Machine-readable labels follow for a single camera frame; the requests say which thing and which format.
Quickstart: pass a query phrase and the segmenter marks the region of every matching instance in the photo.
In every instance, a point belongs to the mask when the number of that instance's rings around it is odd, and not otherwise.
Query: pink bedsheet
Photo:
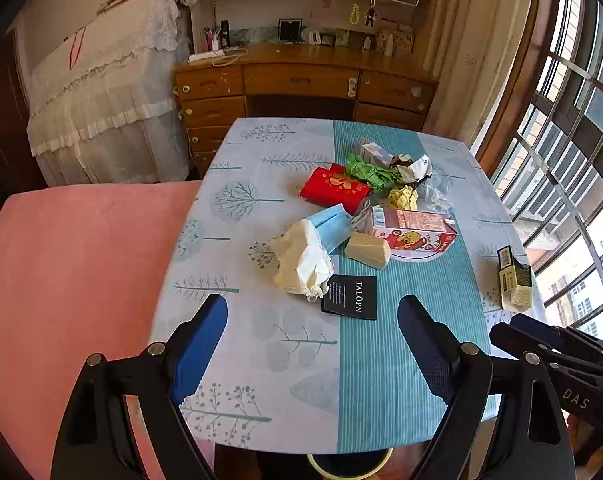
[[[146,347],[198,189],[199,182],[56,187],[12,196],[2,209],[0,429],[36,480],[50,477],[86,357],[118,359]],[[149,442],[140,447],[151,478],[161,478]]]

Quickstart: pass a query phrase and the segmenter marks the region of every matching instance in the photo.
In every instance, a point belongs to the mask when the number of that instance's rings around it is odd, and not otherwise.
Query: metal screw
[[[86,363],[88,366],[97,366],[101,362],[101,354],[90,354]]]
[[[531,365],[538,365],[541,362],[539,356],[532,352],[526,352],[524,357],[526,358],[526,361],[528,361]]]
[[[474,343],[462,343],[461,351],[467,355],[477,355],[479,353],[479,348]]]
[[[148,347],[148,353],[150,355],[159,355],[159,354],[163,354],[164,350],[166,349],[166,345],[164,345],[163,343],[153,343],[152,345],[150,345]]]

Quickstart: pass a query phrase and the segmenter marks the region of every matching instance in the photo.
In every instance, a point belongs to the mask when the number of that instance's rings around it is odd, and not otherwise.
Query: crumpled green paper
[[[373,164],[366,164],[359,155],[348,153],[345,169],[357,180],[368,184],[372,190],[382,189],[389,184],[401,182],[399,171],[395,168],[387,170]]]

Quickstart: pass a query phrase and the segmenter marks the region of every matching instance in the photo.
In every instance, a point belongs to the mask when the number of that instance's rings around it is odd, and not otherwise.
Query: wooden floor
[[[377,473],[379,480],[407,480],[426,446],[427,442],[395,447],[388,463]],[[256,452],[219,444],[215,446],[215,474],[219,480],[261,480],[262,477]]]

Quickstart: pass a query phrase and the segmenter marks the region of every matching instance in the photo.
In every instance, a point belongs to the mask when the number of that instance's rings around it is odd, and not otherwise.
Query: door
[[[47,187],[30,154],[28,115],[11,30],[0,42],[0,204],[14,193]]]

